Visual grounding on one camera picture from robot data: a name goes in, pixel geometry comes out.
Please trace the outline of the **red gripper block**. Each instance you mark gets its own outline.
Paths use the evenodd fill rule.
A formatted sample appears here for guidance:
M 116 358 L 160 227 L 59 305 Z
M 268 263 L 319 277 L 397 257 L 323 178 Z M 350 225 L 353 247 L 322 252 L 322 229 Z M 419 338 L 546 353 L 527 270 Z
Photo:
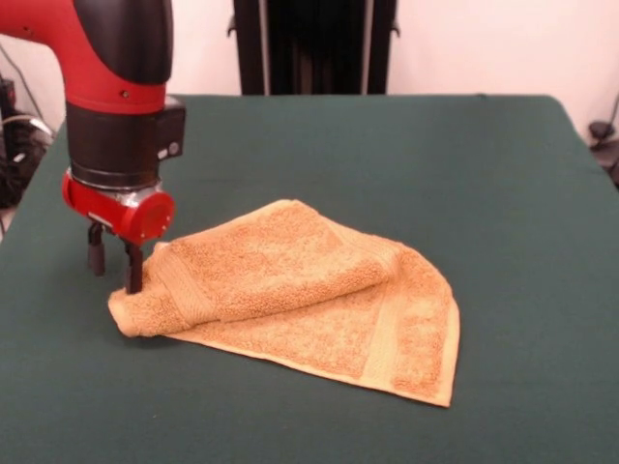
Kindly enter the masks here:
M 130 192 L 96 189 L 78 182 L 70 169 L 63 177 L 62 193 L 67 205 L 94 222 L 88 229 L 88 268 L 95 276 L 105 273 L 103 226 L 126 240 L 128 266 L 125 290 L 129 295 L 142 290 L 143 252 L 146 242 L 163 236 L 175 214 L 172 197 L 161 184 Z

